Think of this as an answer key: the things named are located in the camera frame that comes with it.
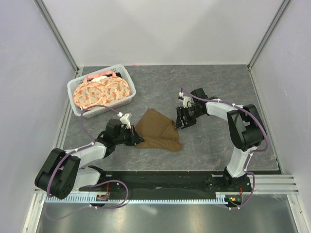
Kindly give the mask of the brown cloth napkin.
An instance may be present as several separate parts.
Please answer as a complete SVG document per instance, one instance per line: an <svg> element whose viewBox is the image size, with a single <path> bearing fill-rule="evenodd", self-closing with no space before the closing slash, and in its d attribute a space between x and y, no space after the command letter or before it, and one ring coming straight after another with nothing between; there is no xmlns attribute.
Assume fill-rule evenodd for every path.
<svg viewBox="0 0 311 233"><path fill-rule="evenodd" d="M183 148L175 129L175 122L154 108L145 112L135 129L144 139L144 142L136 145L137 148L169 151L181 151Z"/></svg>

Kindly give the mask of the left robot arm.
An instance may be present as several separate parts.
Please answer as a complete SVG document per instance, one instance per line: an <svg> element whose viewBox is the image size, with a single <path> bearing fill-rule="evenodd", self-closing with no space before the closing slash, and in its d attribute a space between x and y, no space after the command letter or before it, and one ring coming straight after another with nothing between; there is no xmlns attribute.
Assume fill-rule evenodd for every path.
<svg viewBox="0 0 311 233"><path fill-rule="evenodd" d="M144 142L128 120L111 119L94 142L73 150L54 148L35 178L35 186L46 191L48 197L60 200L73 189L91 186L105 189L107 180L94 168L83 168L90 162L108 157L117 145L136 146Z"/></svg>

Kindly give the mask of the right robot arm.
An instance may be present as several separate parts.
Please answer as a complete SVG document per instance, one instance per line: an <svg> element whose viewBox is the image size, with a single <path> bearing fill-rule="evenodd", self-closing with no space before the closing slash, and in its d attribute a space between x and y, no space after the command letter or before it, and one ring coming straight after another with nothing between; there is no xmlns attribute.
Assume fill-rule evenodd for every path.
<svg viewBox="0 0 311 233"><path fill-rule="evenodd" d="M181 88L177 107L176 129L184 129L197 123L197 118L207 115L221 118L228 123L231 142L234 145L229 164L225 168L223 187L234 191L240 186L240 177L245 176L253 153L258 150L267 133L253 104L236 105L217 97L208 97L202 88L189 93Z"/></svg>

